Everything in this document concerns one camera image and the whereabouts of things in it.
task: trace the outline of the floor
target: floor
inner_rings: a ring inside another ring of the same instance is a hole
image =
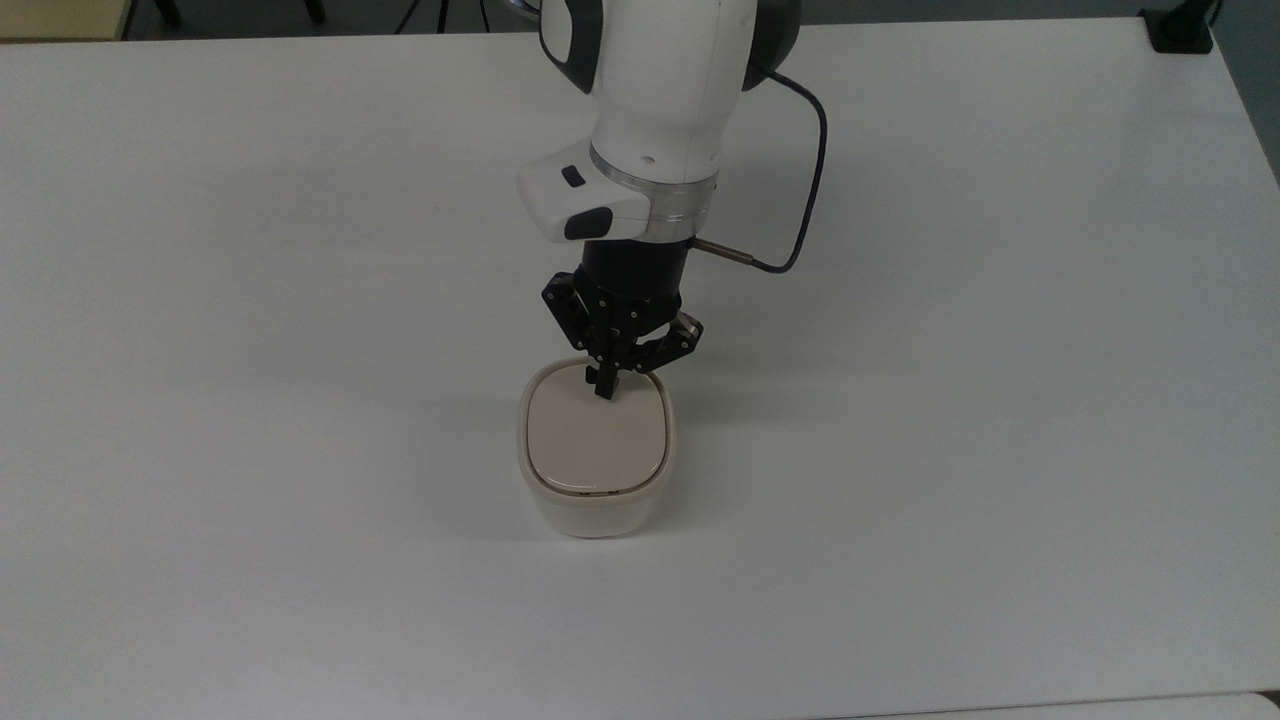
[[[302,0],[175,0],[182,27],[165,27],[152,0],[134,0],[127,40],[390,35],[412,0],[324,0],[328,19],[311,23]],[[442,1],[445,32],[534,29],[507,9],[508,0],[421,0],[406,33],[436,29]],[[481,3],[484,14],[481,14]],[[804,22],[883,23],[919,20],[1132,17],[1171,0],[805,0]],[[1219,45],[1249,111],[1258,140],[1280,178],[1280,3],[1226,0],[1215,27]]]

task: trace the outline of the black button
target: black button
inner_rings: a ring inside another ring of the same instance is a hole
[[[609,234],[611,227],[613,227],[613,210],[593,208],[564,223],[564,240],[595,240]]]
[[[564,182],[570,187],[582,187],[586,181],[582,179],[582,173],[577,172],[577,165],[566,165],[561,168],[561,174],[564,176]]]

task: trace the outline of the chair leg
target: chair leg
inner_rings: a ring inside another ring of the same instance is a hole
[[[182,13],[178,12],[178,5],[173,0],[156,0],[156,9],[160,10],[164,22],[173,27],[182,27]]]
[[[324,3],[321,0],[303,0],[307,4],[307,14],[311,15],[311,22],[323,23],[324,22]]]

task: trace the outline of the black bracket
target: black bracket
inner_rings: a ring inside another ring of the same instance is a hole
[[[1138,13],[1147,23],[1151,47],[1165,54],[1208,55],[1213,50],[1213,36],[1208,32],[1204,13],[1213,3],[1215,0],[1187,0],[1172,10]]]
[[[556,273],[543,288],[543,300],[570,345],[595,359],[586,382],[607,400],[617,389],[621,370],[657,370],[692,352],[703,334],[701,323],[680,310],[678,293],[652,300],[617,297],[600,290],[582,268]],[[663,325],[664,336],[639,342]]]

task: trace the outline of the white container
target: white container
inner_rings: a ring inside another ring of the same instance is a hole
[[[585,359],[543,368],[520,402],[520,470],[543,515],[581,538],[630,533],[653,510],[676,454],[671,397],[654,374],[623,373],[613,400]]]

